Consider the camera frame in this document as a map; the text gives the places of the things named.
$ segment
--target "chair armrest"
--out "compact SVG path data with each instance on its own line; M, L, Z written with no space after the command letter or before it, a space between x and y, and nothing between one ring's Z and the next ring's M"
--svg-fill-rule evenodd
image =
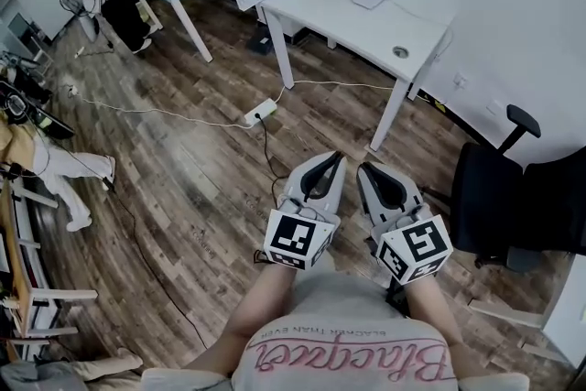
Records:
M514 104L506 106L506 117L512 123L522 127L526 132L537 138L541 137L539 123L527 112Z

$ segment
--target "wooden floor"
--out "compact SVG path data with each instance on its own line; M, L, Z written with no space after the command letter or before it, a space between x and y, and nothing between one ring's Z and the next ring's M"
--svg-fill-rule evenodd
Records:
M276 99L281 80L275 56L255 56L244 47L255 18L227 0L185 0L184 5L213 62L201 59L170 6L153 1L165 28L139 56L117 41L115 54L74 59L87 39L72 23L54 46L54 88L71 83L90 100L131 109L159 107L219 123L238 121L267 97ZM328 49L319 38L309 36L289 54L297 80L393 85L380 71L343 50ZM161 114L122 114L66 94L59 88L52 111L77 129L67 145L116 158L117 194L136 217L136 234L132 218L96 179L74 183L92 210L89 229L65 232L68 217L62 206L57 212L40 211L40 241L54 287L99 292L94 303L65 308L62 322L81 332L62 341L81 359L124 345L147 366L181 367L204 344L213 343L258 272L252 255L262 245L273 205L262 127L241 130ZM381 161L418 185L450 192L460 148L468 139L443 114L416 100L402 106L391 134L373 154L368 143L388 94L299 84L283 94L266 121L278 173L287 174L327 150L348 156L342 228L331 251L340 270L382 284L388 275L363 243L370 225L355 186L357 165L365 159ZM535 390L563 389L571 370L519 349L525 342L545 345L539 335L472 313L467 305L471 299L487 299L541 312L564 263L563 256L552 255L537 272L519 276L498 267L477 270L471 255L454 253L438 277L482 364L525 373Z

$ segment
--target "black cable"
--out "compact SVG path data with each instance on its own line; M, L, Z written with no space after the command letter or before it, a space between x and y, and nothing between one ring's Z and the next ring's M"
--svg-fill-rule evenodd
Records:
M275 179L273 179L273 183L271 184L271 195L273 196L273 202L275 203L275 208L278 209L278 206L277 206L277 196L275 196L275 184L277 184L277 181L279 181L280 179L288 178L288 175L286 175L286 176L279 176L279 175L277 175L277 173L273 169L273 165L271 164L271 160L268 157L268 152L267 152L267 147L268 147L268 131L266 130L265 121L263 121L263 118L260 117L260 114L259 113L256 113L255 114L255 118L260 121L260 124L263 125L263 129L265 129L265 158L266 158L266 163L268 163L268 167L271 169L271 172L275 175Z
M142 247L140 246L140 243L138 242L138 237L136 236L136 217L135 215L130 212L130 210L126 207L126 205L122 202L122 199L120 199L120 196L118 195L118 193L116 192L116 189L114 187L114 184L108 179L108 178L103 178L101 175L99 175L98 173L96 173L93 169L91 169L90 167L88 167L85 163L83 163L81 160L79 160L78 158L75 157L75 155L73 155L67 148L65 148L64 146L62 146L59 142L56 142L55 140L51 139L53 141L54 144L56 144L58 147L62 148L63 150L65 150L67 153L70 154L70 156L74 159L76 159L77 161L79 161L84 167L86 167L89 171L91 171L94 175L96 175L98 178L100 178L102 180L102 183L106 185L106 187L108 188L108 190L110 190L110 192L116 196L116 199L118 200L118 203L120 203L120 205L122 206L122 208L128 213L128 215L130 215L130 217L132 218L132 238L134 239L134 242L136 244L136 247L138 248L138 253L140 254L140 256L143 259L143 262L145 263L145 266L148 267L148 270L150 271L150 273L153 275L153 277L157 280L157 283L160 285L161 289L163 290L163 292L165 292L165 295L167 295L167 298L169 299L169 301L173 304L173 306L175 306L175 308L177 308L177 311L179 313L181 313L181 315L183 316L183 318L185 318L190 324L191 326L193 326L193 329L195 330L195 333L198 335L198 337L200 338L201 343L203 344L203 347L208 350L208 346L206 345L206 343L203 341L203 338L201 337L200 332L198 331L197 326L195 325L195 323L190 320L188 318L188 316L181 310L181 308L179 307L179 305L175 302L175 300L169 295L169 293L167 292L167 289L165 288L165 285L163 284L163 281L158 278L158 275L156 274L155 270L151 267L151 265L148 263L147 261L147 257L145 256L145 253L143 252Z

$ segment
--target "white cube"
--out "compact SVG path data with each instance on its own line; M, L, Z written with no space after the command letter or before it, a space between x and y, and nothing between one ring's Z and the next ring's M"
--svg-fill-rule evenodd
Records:
M272 210L264 249L274 263L307 270L331 243L334 225Z
M405 285L437 272L453 250L446 226L436 215L383 234L376 258Z

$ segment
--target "black office chair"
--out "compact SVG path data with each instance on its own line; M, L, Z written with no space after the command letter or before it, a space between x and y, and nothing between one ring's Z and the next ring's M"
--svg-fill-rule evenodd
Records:
M586 255L586 147L524 173L503 153L525 132L539 138L541 130L517 106L506 114L517 128L498 150L472 143L461 150L450 197L454 247L477 254L479 268L517 272L535 267L545 250Z

